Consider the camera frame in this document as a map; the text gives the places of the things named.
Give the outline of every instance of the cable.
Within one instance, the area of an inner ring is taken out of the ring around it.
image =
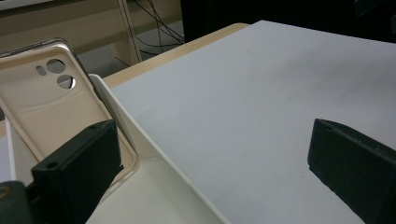
[[[161,39],[160,25],[159,25],[158,20],[157,20],[157,11],[155,10],[154,4],[152,4],[151,0],[148,0],[148,2],[151,5],[151,8],[152,8],[152,10],[154,12],[154,15],[155,15],[155,22],[157,23],[158,39],[160,40],[160,47],[161,47],[161,51],[163,52],[163,41]]]
[[[144,45],[146,45],[146,46],[149,46],[149,47],[154,47],[154,48],[159,48],[160,47],[160,45],[151,45],[151,44],[148,44],[148,43],[146,43],[146,42],[144,42],[142,39],[140,39],[139,37],[137,37],[137,36],[135,36],[136,37],[136,39],[138,40],[138,41],[140,41],[140,43],[142,43],[142,44],[144,44]],[[182,45],[182,44],[167,44],[167,45],[162,45],[163,47],[172,47],[172,46],[180,46],[180,45]]]
[[[148,55],[152,55],[152,56],[157,56],[157,55],[159,55],[159,54],[157,54],[157,53],[152,53],[152,52],[148,52],[148,51],[145,51],[145,50],[140,50],[140,52],[142,52],[142,53],[145,53],[145,54],[148,54]]]
[[[175,40],[177,40],[180,44],[184,44],[184,43],[183,43],[184,37],[181,36],[181,35],[179,35],[176,31],[174,31],[174,30],[172,30],[171,28],[169,28],[166,24],[164,24],[164,23],[163,23],[163,20],[161,20],[161,18],[159,17],[158,13],[156,12],[156,10],[155,10],[154,14],[157,14],[158,19],[156,18],[157,16],[154,17],[150,12],[148,12],[144,7],[142,7],[136,0],[134,0],[134,2],[135,2],[140,8],[142,8],[144,11],[146,11],[146,12],[150,15],[150,17],[151,17],[152,19],[154,19],[155,21],[157,21],[158,23],[160,23],[163,27],[165,27],[165,29],[166,29],[169,33],[165,32],[165,30],[161,29],[161,27],[160,27],[160,30],[161,30],[164,34],[173,37],[173,38],[174,38]],[[175,33],[176,35],[180,36],[180,39],[177,38],[177,37],[175,37],[175,36],[172,34],[172,32]]]
[[[154,9],[154,15],[155,15],[155,17],[156,17],[156,18],[158,17],[159,21],[160,21],[162,24],[164,24],[163,20],[161,20],[160,15],[158,15],[157,11],[155,10],[154,4],[152,3],[152,0],[148,0],[148,2],[150,3],[151,7]],[[173,33],[175,33],[176,35],[178,35],[182,40],[184,40],[184,37],[183,37],[183,36],[179,35],[177,32],[175,32],[174,30],[170,29],[167,25],[165,25],[164,27],[166,28],[166,30],[167,30],[170,34],[172,34],[172,32],[173,32]]]

